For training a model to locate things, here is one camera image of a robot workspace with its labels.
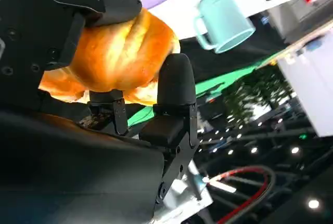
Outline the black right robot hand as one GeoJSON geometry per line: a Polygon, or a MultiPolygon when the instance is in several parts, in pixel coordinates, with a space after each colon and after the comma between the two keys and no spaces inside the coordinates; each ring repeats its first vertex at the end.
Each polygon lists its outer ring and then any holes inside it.
{"type": "Polygon", "coordinates": [[[1,0],[1,223],[148,223],[198,145],[190,60],[140,0],[1,0]]]}

